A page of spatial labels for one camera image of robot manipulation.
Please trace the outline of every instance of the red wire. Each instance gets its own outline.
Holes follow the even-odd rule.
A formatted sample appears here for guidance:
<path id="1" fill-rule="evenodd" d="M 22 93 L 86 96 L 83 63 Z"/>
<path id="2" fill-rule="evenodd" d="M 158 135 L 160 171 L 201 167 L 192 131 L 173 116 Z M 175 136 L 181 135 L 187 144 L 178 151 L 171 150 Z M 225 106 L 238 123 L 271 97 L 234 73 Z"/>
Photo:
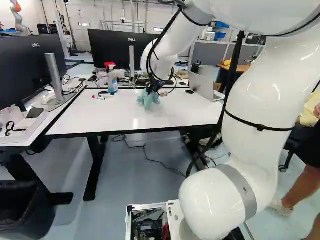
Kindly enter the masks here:
<path id="1" fill-rule="evenodd" d="M 169 238 L 169 225 L 164 225 L 163 227 L 165 229 L 165 235 L 163 240 L 167 240 Z"/>

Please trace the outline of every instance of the person's leg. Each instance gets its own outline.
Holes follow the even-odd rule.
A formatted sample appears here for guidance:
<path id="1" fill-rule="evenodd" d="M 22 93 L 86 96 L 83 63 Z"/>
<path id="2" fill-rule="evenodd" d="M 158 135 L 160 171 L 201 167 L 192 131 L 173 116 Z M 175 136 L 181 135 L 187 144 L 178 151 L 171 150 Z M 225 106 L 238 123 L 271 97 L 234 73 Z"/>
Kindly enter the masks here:
<path id="1" fill-rule="evenodd" d="M 320 188 L 320 168 L 306 165 L 304 172 L 296 180 L 287 195 L 282 199 L 287 209 L 294 208 L 302 200 L 311 197 Z"/>
<path id="2" fill-rule="evenodd" d="M 304 240 L 319 240 L 320 239 L 320 214 L 316 217 L 310 235 Z"/>

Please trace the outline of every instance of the marker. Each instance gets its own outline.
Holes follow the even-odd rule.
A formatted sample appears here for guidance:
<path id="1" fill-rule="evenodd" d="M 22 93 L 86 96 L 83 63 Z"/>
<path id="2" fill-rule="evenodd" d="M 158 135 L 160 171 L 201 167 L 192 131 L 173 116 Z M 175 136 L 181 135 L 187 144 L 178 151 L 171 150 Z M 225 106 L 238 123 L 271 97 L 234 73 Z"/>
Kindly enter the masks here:
<path id="1" fill-rule="evenodd" d="M 104 97 L 95 96 L 95 95 L 93 95 L 92 98 L 93 98 L 93 99 L 98 99 L 98 100 L 106 100 Z"/>

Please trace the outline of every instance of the black shorts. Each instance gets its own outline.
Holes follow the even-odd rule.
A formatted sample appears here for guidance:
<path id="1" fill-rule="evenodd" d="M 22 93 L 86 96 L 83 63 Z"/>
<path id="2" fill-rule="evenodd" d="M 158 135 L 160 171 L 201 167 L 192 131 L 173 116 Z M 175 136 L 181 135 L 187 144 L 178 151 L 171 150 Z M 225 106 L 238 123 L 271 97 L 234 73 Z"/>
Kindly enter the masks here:
<path id="1" fill-rule="evenodd" d="M 312 134 L 305 139 L 295 151 L 295 154 L 305 163 L 314 168 L 320 168 L 320 121 L 312 128 Z"/>

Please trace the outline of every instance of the spray bottle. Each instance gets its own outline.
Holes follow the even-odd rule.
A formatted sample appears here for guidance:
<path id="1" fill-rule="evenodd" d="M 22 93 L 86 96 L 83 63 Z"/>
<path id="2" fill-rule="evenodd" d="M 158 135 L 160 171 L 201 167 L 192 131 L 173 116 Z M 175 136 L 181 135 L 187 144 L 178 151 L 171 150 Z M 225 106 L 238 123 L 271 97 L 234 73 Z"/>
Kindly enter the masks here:
<path id="1" fill-rule="evenodd" d="M 108 92 L 109 94 L 115 94 L 118 92 L 118 78 L 117 76 L 112 74 L 112 72 L 116 64 L 114 62 L 105 62 L 104 65 L 108 75 L 108 78 L 107 78 Z"/>

